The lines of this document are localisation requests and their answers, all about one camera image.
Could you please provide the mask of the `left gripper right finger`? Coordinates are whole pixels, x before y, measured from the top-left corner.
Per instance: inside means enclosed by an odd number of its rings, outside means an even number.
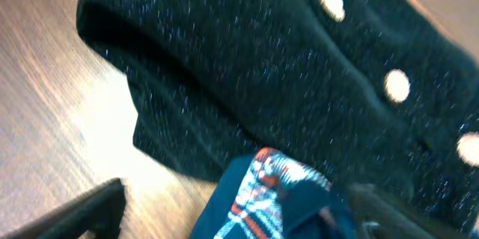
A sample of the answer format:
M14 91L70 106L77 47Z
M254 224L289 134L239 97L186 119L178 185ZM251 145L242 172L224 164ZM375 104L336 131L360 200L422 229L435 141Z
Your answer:
M450 226L424 217L373 184L351 184L349 203L360 239L468 239Z

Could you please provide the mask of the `red blue plaid garment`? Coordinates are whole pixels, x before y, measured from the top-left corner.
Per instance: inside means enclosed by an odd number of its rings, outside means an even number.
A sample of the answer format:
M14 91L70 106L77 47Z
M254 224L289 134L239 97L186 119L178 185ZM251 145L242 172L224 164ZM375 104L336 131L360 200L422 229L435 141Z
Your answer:
M236 158L196 221L194 239L355 238L347 203L315 169L273 149Z

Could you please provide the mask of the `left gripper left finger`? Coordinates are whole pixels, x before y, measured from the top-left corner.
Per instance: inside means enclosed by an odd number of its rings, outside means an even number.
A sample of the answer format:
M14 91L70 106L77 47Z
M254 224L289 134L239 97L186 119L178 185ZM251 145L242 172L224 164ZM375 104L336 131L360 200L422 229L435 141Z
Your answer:
M117 239L125 207L125 187L114 178L3 237Z

